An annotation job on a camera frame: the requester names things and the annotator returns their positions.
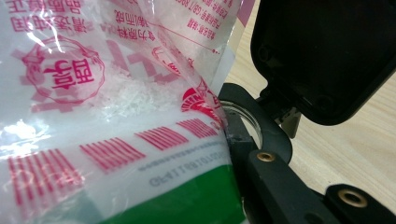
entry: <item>table surface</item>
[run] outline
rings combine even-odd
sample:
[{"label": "table surface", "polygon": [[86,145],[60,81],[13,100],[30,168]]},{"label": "table surface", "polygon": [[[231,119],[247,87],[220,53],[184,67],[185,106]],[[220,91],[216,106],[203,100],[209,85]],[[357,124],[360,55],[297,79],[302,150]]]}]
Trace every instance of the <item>table surface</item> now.
[{"label": "table surface", "polygon": [[[260,0],[256,0],[226,82],[243,86],[254,98],[266,86],[249,53]],[[345,183],[365,190],[396,214],[396,75],[350,120],[320,126],[302,117],[291,140],[291,169],[321,193]]]}]

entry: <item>brass insert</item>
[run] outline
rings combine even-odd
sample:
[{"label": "brass insert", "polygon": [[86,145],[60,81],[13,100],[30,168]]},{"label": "brass insert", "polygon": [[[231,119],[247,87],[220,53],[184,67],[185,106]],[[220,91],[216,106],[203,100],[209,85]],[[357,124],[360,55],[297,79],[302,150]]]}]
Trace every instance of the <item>brass insert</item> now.
[{"label": "brass insert", "polygon": [[344,202],[354,207],[363,208],[367,206],[367,200],[358,192],[351,189],[340,189],[338,197]]},{"label": "brass insert", "polygon": [[257,154],[257,158],[261,161],[274,161],[275,155],[268,152],[261,152]]}]

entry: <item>white powder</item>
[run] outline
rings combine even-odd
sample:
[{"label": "white powder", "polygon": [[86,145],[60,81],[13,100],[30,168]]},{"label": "white powder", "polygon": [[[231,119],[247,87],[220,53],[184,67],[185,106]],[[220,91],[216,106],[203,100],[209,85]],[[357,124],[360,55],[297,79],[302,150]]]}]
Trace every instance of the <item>white powder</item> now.
[{"label": "white powder", "polygon": [[86,102],[94,115],[104,119],[115,116],[131,117],[175,108],[181,105],[182,94],[188,88],[181,78],[160,84],[135,79],[115,66],[108,67],[105,83],[98,94]]}]

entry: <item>red barcode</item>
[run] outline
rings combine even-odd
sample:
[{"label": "red barcode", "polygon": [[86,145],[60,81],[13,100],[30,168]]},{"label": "red barcode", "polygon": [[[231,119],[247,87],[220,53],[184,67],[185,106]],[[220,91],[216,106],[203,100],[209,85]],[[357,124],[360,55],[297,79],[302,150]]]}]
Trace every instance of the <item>red barcode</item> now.
[{"label": "red barcode", "polygon": [[181,127],[187,129],[189,132],[199,138],[217,135],[215,130],[207,126],[200,119],[189,119],[178,123]]},{"label": "red barcode", "polygon": [[81,175],[59,149],[9,157],[8,168],[17,205],[57,190],[73,190],[82,186]]},{"label": "red barcode", "polygon": [[105,172],[146,157],[118,137],[79,147]]},{"label": "red barcode", "polygon": [[183,135],[165,127],[148,130],[142,133],[136,133],[136,135],[140,138],[143,138],[159,150],[166,150],[168,148],[176,147],[183,143],[189,142],[189,140]]}]

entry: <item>black plastic frame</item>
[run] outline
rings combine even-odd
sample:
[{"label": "black plastic frame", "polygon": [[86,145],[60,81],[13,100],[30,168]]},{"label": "black plastic frame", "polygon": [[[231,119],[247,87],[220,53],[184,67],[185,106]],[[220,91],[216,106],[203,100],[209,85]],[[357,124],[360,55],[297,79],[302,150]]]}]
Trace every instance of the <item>black plastic frame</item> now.
[{"label": "black plastic frame", "polygon": [[396,67],[389,0],[262,0],[250,51],[268,86],[307,118],[351,118]]}]

